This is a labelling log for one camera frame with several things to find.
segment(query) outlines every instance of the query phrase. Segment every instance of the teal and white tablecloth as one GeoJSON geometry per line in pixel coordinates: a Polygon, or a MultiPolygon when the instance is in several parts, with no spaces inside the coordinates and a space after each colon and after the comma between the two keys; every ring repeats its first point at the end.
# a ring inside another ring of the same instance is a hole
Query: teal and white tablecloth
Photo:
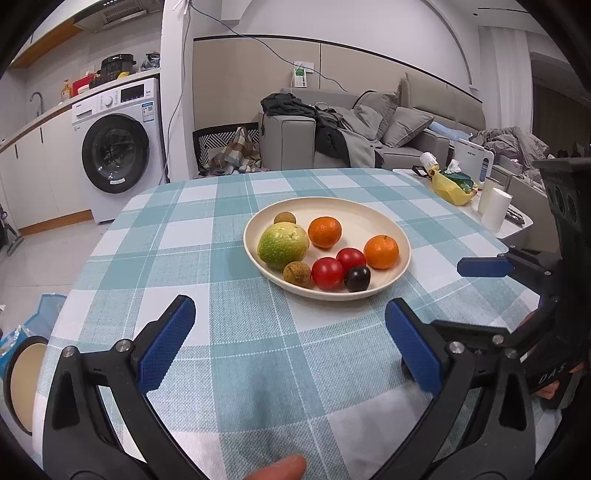
{"type": "MultiPolygon", "coordinates": [[[[184,294],[197,306],[195,326],[148,398],[210,478],[242,479],[291,453],[307,458],[306,478],[369,478],[429,402],[402,375],[384,325],[387,301],[404,298],[424,322],[513,329],[537,307],[537,295],[510,278],[456,272],[462,257],[501,251],[455,207],[386,170],[254,173],[148,190],[104,234],[61,311],[35,399],[36,460],[61,350],[109,349],[134,338],[184,294]],[[369,299],[323,303],[262,277],[242,246],[247,221],[272,203],[304,196],[354,200],[398,222],[413,247],[403,278],[369,299]]],[[[123,446],[139,457],[109,391],[103,396],[123,446]]],[[[441,454],[459,440],[469,404],[441,454]]],[[[557,419],[535,410],[539,454],[557,419]]]]}

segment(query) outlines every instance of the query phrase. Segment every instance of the blue gripper pad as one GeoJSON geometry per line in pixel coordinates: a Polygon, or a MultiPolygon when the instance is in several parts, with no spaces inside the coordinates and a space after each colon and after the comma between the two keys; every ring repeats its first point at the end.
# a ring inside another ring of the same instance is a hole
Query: blue gripper pad
{"type": "Polygon", "coordinates": [[[386,305],[385,319],[390,337],[421,390],[437,395],[443,378],[441,363],[435,353],[395,300],[386,305]]]}
{"type": "Polygon", "coordinates": [[[515,267],[505,257],[462,258],[457,263],[457,272],[462,277],[502,278],[509,275],[515,267]]]}
{"type": "MultiPolygon", "coordinates": [[[[168,310],[158,320],[165,321],[168,310]]],[[[195,324],[195,303],[188,297],[182,297],[180,305],[172,312],[166,324],[161,328],[150,346],[138,362],[138,391],[146,394],[157,390],[166,372],[177,356],[181,345],[195,324]]]]}

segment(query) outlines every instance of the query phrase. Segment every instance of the human finger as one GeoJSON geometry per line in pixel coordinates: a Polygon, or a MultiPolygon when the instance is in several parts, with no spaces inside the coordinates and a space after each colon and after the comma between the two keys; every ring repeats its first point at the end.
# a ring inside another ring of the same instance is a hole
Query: human finger
{"type": "Polygon", "coordinates": [[[560,386],[560,381],[556,380],[556,381],[552,382],[550,385],[546,385],[544,388],[541,388],[535,394],[538,395],[539,397],[545,398],[546,400],[551,400],[554,397],[559,386],[560,386]]]}
{"type": "Polygon", "coordinates": [[[306,459],[292,455],[248,475],[244,480],[301,480],[306,472],[306,459]]]}
{"type": "Polygon", "coordinates": [[[569,374],[575,374],[576,372],[580,372],[583,368],[585,368],[585,365],[583,362],[581,362],[575,368],[573,368],[571,371],[569,371],[569,374]]]}

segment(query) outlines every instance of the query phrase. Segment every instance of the tile floor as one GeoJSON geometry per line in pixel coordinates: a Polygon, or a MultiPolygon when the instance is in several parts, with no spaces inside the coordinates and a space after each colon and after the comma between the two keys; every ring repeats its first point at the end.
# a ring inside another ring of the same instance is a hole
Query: tile floor
{"type": "Polygon", "coordinates": [[[44,293],[68,295],[82,266],[109,224],[68,225],[25,237],[0,264],[0,327],[14,330],[37,311],[44,293]]]}

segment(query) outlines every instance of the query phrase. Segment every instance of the kitchen cabinet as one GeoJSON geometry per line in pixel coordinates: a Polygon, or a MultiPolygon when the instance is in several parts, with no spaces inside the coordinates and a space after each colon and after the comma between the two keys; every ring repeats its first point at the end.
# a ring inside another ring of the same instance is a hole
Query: kitchen cabinet
{"type": "Polygon", "coordinates": [[[55,116],[0,153],[0,176],[17,228],[88,210],[71,114],[55,116]]]}
{"type": "MultiPolygon", "coordinates": [[[[6,150],[4,150],[2,153],[0,153],[0,170],[1,170],[4,162],[6,162],[8,164],[13,164],[14,160],[16,160],[16,159],[17,159],[17,155],[15,153],[14,145],[11,145],[6,150]]],[[[4,182],[2,182],[0,184],[0,187],[1,187],[0,188],[0,205],[2,205],[2,208],[4,209],[4,211],[8,214],[8,216],[6,217],[6,221],[14,227],[14,225],[15,225],[14,218],[12,218],[12,213],[10,211],[10,205],[8,204],[8,199],[6,197],[6,193],[4,190],[4,182]]]]}
{"type": "Polygon", "coordinates": [[[82,195],[82,156],[70,110],[41,125],[47,178],[59,216],[88,210],[82,195]]]}
{"type": "Polygon", "coordinates": [[[60,216],[47,176],[41,127],[17,140],[14,146],[14,156],[2,158],[0,175],[16,227],[60,216]]]}

